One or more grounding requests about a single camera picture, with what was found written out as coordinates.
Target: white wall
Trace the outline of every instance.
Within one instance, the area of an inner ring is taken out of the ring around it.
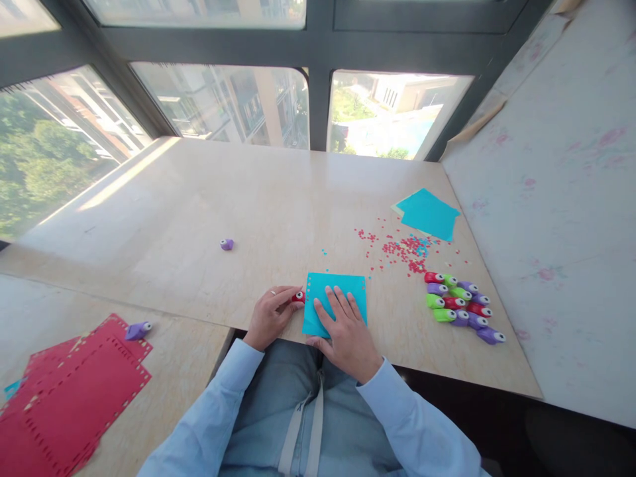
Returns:
[[[636,3],[585,2],[443,164],[546,401],[636,427]]]

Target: person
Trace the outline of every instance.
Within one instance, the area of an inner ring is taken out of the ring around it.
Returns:
[[[355,298],[326,288],[331,336],[277,338],[301,287],[268,290],[243,340],[139,476],[488,475],[474,444],[374,346]]]

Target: light blue shirt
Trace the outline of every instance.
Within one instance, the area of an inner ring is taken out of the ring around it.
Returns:
[[[148,457],[141,477],[216,475],[232,435],[245,389],[264,353],[241,340],[217,375]],[[479,476],[477,448],[436,407],[411,391],[385,358],[376,375],[356,388],[371,407],[399,463],[411,476]]]

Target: finger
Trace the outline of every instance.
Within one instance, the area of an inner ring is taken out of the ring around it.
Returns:
[[[291,302],[280,313],[280,319],[283,320],[285,324],[289,323],[289,320],[292,318],[294,311],[300,310],[303,306],[305,306],[305,304],[302,301]]]
[[[353,293],[351,293],[351,292],[347,293],[346,298],[348,299],[349,306],[351,306],[351,310],[353,311],[353,315],[356,317],[356,319],[358,319],[360,321],[364,321],[362,319],[362,314],[360,312],[360,308],[358,308],[358,304],[356,303],[356,299],[353,296]]]
[[[333,331],[333,328],[335,326],[335,321],[333,321],[331,319],[331,317],[329,316],[329,314],[325,311],[325,307],[323,307],[323,304],[320,302],[319,299],[317,299],[317,298],[313,299],[313,307],[316,310],[316,314],[318,315],[318,319],[323,324],[323,326],[325,327],[327,332],[329,334],[331,334],[331,332]]]
[[[271,297],[269,297],[266,300],[266,303],[268,306],[270,306],[272,309],[276,309],[279,306],[283,305],[284,303],[287,303],[289,300],[292,299],[292,297],[300,292],[300,290],[302,289],[301,286],[299,287],[290,287],[284,291],[281,291],[280,293],[277,293],[276,295],[272,295],[270,293],[270,295],[272,295]]]
[[[309,337],[305,343],[309,346],[313,346],[314,348],[318,348],[329,361],[333,362],[333,348],[326,339],[321,337]]]
[[[346,317],[349,319],[355,320],[356,317],[353,315],[353,310],[349,306],[349,302],[346,300],[345,294],[340,289],[340,287],[335,286],[333,288],[333,291],[336,293],[336,298],[338,299],[340,306],[343,308],[343,311]]]
[[[327,292],[327,299],[329,300],[329,304],[331,305],[331,309],[333,310],[333,314],[336,317],[336,321],[343,320],[346,318],[345,311],[343,310],[342,305],[336,298],[336,295],[333,293],[331,287],[325,287],[325,291]]]
[[[276,295],[278,295],[281,292],[284,292],[285,290],[288,290],[290,288],[293,288],[294,285],[283,285],[283,286],[274,286],[271,287],[267,293],[269,293],[270,295],[272,295],[272,292],[274,292]]]

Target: blue paper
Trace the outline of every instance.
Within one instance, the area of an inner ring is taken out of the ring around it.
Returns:
[[[4,392],[5,392],[5,399],[6,399],[7,401],[9,401],[9,400],[13,397],[13,395],[14,395],[15,393],[17,393],[17,392],[18,392],[18,389],[20,388],[20,383],[21,383],[21,382],[22,382],[22,380],[21,380],[21,379],[19,379],[19,380],[17,380],[15,383],[13,383],[13,384],[9,384],[9,385],[8,385],[8,386],[4,389]]]
[[[407,197],[397,207],[404,212],[404,225],[452,242],[455,219],[460,213],[426,189]]]
[[[310,273],[307,275],[307,296],[305,299],[303,333],[306,335],[330,338],[327,330],[318,318],[316,308],[313,306],[313,299],[319,299],[331,319],[336,319],[329,300],[327,299],[326,286],[330,286],[332,289],[335,286],[340,287],[345,296],[347,293],[351,293],[353,298],[356,299],[360,314],[362,315],[364,324],[366,324],[366,285],[363,276]]]

